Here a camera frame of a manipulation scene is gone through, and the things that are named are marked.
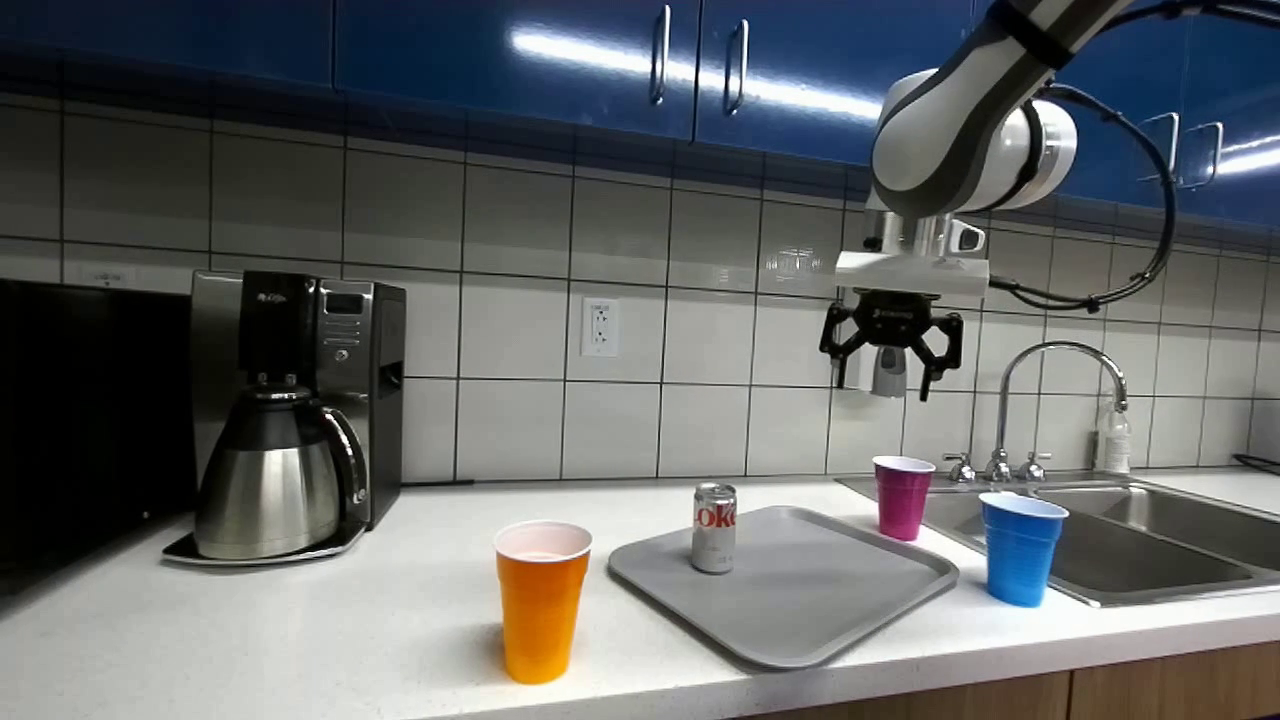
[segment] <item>cabinet handle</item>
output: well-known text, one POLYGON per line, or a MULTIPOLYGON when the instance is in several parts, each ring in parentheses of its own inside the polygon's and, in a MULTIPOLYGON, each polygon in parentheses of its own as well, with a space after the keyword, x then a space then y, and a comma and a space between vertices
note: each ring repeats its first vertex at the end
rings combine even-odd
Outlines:
POLYGON ((1165 140, 1165 167, 1169 174, 1174 178, 1174 157, 1181 157, 1181 136, 1182 136, 1182 114, 1181 110, 1158 110, 1158 114, 1148 114, 1148 124, 1169 124, 1169 140, 1165 140))
POLYGON ((1193 174, 1193 186, 1212 186, 1217 172, 1222 162, 1229 124, 1222 118, 1207 118, 1207 124, 1195 124, 1188 136, 1198 136, 1198 132, 1212 132, 1212 143, 1207 143, 1203 172, 1195 167, 1195 174, 1193 174))
POLYGON ((648 73, 648 104, 669 104, 669 62, 670 62, 670 3, 658 8, 653 29, 653 73, 648 73))
POLYGON ((746 104, 746 76, 752 76, 752 19, 736 19, 736 62, 722 73, 728 114, 746 104))

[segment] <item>wall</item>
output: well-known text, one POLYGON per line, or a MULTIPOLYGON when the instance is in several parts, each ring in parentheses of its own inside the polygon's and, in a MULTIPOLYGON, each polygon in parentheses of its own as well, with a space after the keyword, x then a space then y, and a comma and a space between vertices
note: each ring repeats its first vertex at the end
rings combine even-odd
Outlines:
MULTIPOLYGON (((1133 378, 1136 463, 1276 453, 1280 263, 1195 233, 1102 314, 964 307, 964 367, 933 398, 831 393, 815 350, 831 257, 871 212, 776 186, 620 174, 469 149, 0 99, 0 277, 183 290, 192 269, 380 277, 411 290, 407 479, 828 475, 877 453, 987 455, 1003 364, 1042 338, 1106 349, 1133 378), (617 300, 586 358, 583 300, 617 300)), ((1120 284, 1151 243, 992 224, 992 263, 1053 289, 1120 284)), ((1106 378, 1035 357, 1015 455, 1089 463, 1106 378)))

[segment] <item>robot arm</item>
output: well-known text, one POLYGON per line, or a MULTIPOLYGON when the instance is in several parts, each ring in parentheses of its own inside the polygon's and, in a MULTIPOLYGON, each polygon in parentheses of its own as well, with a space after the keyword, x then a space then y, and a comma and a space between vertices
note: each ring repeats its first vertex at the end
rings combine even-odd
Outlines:
POLYGON ((1047 196, 1074 161, 1063 108, 1028 99, 1129 0, 994 0, 940 73, 905 76, 881 110, 871 172, 885 202, 881 239, 838 252, 838 290, 821 350, 843 364, 856 349, 913 349, 925 364, 920 398, 961 367, 961 314, 933 314, 940 290, 987 289, 982 236, 953 212, 1020 206, 1047 196))

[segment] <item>countertop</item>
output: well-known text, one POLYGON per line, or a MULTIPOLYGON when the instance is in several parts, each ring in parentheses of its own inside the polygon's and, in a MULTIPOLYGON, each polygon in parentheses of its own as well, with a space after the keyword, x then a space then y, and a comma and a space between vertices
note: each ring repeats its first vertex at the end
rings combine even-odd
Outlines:
MULTIPOLYGON (((1148 475, 1280 515, 1280 475, 1148 475)), ((838 660, 738 668, 609 579, 609 550, 688 528, 692 482, 407 489, 349 556, 200 570, 161 564, 166 522, 0 615, 0 716, 738 716, 1280 638, 1280 588, 1138 608, 982 595, 982 561, 937 531, 917 546, 964 579, 838 660), (597 531, 577 655, 555 685, 499 668, 486 534, 507 518, 597 531)), ((831 479, 744 479, 738 509, 796 505, 871 528, 831 479)))

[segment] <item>stainless steel carafe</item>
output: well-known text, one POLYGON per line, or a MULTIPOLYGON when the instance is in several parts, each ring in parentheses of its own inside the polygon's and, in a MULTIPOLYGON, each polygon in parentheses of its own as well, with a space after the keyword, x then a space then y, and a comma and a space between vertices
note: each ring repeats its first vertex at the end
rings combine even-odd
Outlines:
POLYGON ((197 546, 206 561, 303 550, 362 522, 362 459, 309 387, 245 393, 206 459, 197 546))

